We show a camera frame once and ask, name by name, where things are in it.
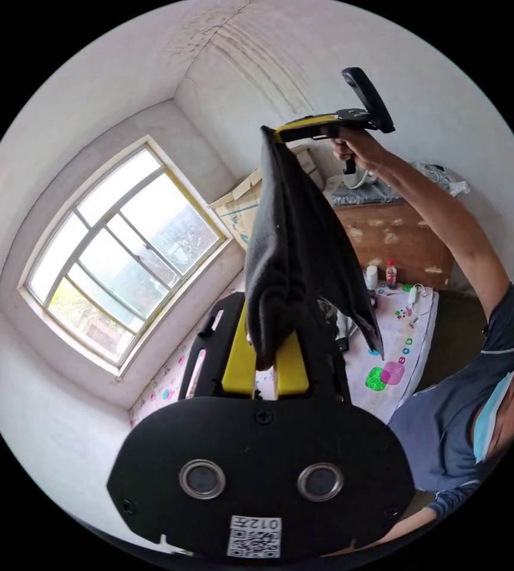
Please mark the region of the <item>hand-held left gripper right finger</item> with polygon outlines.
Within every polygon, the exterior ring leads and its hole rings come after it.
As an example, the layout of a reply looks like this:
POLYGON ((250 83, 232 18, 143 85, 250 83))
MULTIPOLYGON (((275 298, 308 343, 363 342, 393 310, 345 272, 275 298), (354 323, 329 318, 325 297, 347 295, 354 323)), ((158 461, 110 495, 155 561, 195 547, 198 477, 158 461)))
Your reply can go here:
POLYGON ((297 332, 291 333, 275 355, 275 398, 303 397, 309 390, 308 374, 297 332))

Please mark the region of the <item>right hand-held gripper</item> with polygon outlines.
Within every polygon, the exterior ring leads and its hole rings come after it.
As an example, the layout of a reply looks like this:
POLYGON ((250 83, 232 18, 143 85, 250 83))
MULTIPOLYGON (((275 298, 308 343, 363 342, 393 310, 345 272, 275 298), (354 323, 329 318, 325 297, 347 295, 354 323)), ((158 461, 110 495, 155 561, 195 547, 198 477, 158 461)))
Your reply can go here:
POLYGON ((311 115, 290 121, 275 129, 277 143, 291 143, 301 140, 338 139, 340 130, 374 130, 374 120, 361 109, 344 109, 341 111, 311 115))

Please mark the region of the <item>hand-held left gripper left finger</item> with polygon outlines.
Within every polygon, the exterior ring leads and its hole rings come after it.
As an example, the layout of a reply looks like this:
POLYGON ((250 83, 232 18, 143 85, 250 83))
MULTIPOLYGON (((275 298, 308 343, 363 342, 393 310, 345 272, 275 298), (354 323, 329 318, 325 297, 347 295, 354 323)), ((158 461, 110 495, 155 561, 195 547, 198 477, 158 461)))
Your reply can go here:
POLYGON ((247 341, 246 317, 247 307, 244 303, 234 331, 221 385, 225 393, 243 398, 254 398, 256 353, 247 341))

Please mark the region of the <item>person's right hand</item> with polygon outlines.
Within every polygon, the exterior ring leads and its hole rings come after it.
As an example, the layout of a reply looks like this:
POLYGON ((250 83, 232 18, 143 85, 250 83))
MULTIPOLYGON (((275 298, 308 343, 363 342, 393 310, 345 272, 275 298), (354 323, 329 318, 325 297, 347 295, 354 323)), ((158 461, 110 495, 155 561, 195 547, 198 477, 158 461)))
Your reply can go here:
POLYGON ((341 136, 330 139, 334 156, 352 161, 357 167, 385 177, 391 154, 370 134, 358 130, 341 130, 341 136))

